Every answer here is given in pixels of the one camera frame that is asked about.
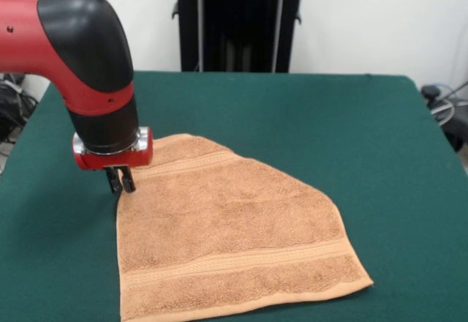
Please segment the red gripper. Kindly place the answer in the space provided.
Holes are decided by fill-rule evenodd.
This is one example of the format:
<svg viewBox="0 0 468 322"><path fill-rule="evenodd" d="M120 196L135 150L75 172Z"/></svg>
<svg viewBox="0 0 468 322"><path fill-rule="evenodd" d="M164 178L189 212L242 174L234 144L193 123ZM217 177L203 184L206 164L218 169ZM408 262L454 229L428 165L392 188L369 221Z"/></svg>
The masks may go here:
<svg viewBox="0 0 468 322"><path fill-rule="evenodd" d="M95 154L87 150L77 133L73 135L72 151L78 167L85 171L101 171L105 174L113 194L136 190L130 168L149 165L153 157L153 134L150 127L140 127L136 141L128 148L114 154ZM122 173L121 181L118 171Z"/></svg>

